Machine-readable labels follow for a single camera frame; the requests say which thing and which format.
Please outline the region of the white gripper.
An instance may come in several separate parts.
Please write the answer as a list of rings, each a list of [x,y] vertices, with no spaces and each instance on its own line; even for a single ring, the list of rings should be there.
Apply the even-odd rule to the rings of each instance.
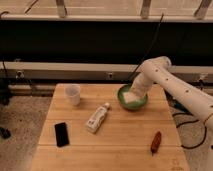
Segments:
[[[140,73],[133,81],[130,91],[136,96],[145,96],[153,85],[153,81],[144,73]]]

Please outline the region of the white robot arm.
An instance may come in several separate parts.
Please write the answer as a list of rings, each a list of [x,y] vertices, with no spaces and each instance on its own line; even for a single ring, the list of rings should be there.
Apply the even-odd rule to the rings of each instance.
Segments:
[[[157,83],[213,132],[213,97],[175,77],[168,71],[170,66],[168,57],[145,60],[130,91],[144,97],[151,86]]]

